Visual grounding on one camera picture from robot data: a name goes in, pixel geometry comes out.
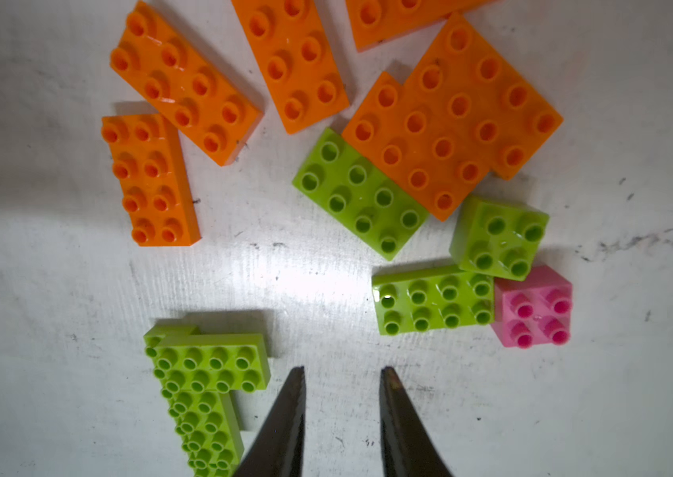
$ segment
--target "orange 2x3 brick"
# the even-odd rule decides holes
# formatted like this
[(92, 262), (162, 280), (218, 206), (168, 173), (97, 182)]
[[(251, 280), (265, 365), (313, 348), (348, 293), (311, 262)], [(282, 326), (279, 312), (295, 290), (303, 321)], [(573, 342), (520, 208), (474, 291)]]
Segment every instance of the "orange 2x3 brick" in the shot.
[(346, 0), (358, 51), (490, 0)]
[(160, 114), (103, 118), (122, 207), (140, 246), (188, 246), (201, 236), (178, 131)]
[(506, 180), (563, 121), (459, 13), (451, 15), (404, 87)]
[(350, 106), (313, 0), (233, 0), (289, 134)]
[(387, 72), (381, 73), (342, 136), (441, 221), (489, 170), (427, 103)]
[(236, 159), (262, 117), (143, 2), (128, 15), (111, 66), (220, 166)]

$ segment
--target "lime green brick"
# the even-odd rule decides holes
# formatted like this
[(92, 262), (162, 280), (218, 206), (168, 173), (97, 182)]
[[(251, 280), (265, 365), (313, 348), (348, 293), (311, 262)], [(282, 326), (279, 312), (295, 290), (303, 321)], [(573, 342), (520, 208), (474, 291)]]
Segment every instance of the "lime green brick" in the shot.
[(165, 397), (189, 389), (255, 392), (270, 380), (261, 334), (170, 335), (147, 348), (147, 354)]
[(153, 358), (157, 351), (154, 347), (169, 335), (186, 336), (189, 334), (198, 334), (198, 326), (193, 324), (158, 324), (148, 330), (143, 335), (143, 341), (146, 342), (146, 356)]
[(215, 475), (238, 465), (244, 454), (236, 413), (230, 396), (218, 392), (180, 392), (170, 400), (175, 432), (189, 454), (189, 466)]
[[(234, 377), (231, 388), (252, 391), (245, 387), (247, 383), (265, 388), (270, 379), (267, 353), (259, 334), (198, 333), (193, 325), (158, 325), (143, 340), (194, 475), (227, 477), (240, 462), (244, 444), (230, 395), (215, 390), (221, 382), (218, 376), (230, 372)], [(193, 386), (197, 372), (203, 372), (210, 384)], [(259, 380), (249, 379), (250, 372), (259, 375)]]
[(429, 216), (330, 128), (323, 131), (292, 184), (387, 260)]
[(455, 265), (377, 275), (371, 286), (384, 335), (493, 321), (493, 277)]
[(450, 254), (461, 270), (524, 281), (548, 224), (549, 215), (526, 205), (468, 196)]

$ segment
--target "green 2x2 brick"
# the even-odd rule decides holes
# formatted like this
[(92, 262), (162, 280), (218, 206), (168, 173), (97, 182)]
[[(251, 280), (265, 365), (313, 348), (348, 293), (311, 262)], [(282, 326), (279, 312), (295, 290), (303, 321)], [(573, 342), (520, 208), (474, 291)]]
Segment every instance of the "green 2x2 brick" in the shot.
[(384, 335), (493, 321), (493, 277), (457, 266), (378, 275), (371, 281)]
[(323, 131), (293, 184), (387, 260), (429, 216), (330, 128)]
[(549, 215), (531, 207), (468, 196), (450, 254), (461, 270), (524, 281), (548, 224)]

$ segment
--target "orange 2x4 brick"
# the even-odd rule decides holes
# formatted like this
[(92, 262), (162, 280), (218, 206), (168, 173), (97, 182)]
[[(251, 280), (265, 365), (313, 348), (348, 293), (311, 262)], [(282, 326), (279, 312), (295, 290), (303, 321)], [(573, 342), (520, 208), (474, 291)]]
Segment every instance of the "orange 2x4 brick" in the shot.
[(350, 106), (313, 0), (233, 0), (289, 134)]
[(563, 121), (459, 13), (451, 15), (404, 87), (504, 179), (514, 177)]
[(160, 114), (103, 118), (122, 207), (140, 246), (188, 246), (198, 241), (196, 214), (178, 131)]
[(128, 15), (114, 71), (220, 166), (234, 161), (262, 115), (153, 8)]
[(346, 0), (358, 51), (490, 0)]
[(489, 170), (427, 103), (386, 72), (342, 136), (441, 221)]

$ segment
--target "pink brick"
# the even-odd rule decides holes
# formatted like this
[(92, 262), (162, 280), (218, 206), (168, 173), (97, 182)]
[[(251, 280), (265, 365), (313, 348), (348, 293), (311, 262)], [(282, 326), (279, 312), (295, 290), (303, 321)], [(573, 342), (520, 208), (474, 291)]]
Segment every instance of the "pink brick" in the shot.
[(495, 321), (504, 347), (562, 345), (570, 339), (572, 284), (547, 265), (537, 266), (525, 281), (495, 279)]

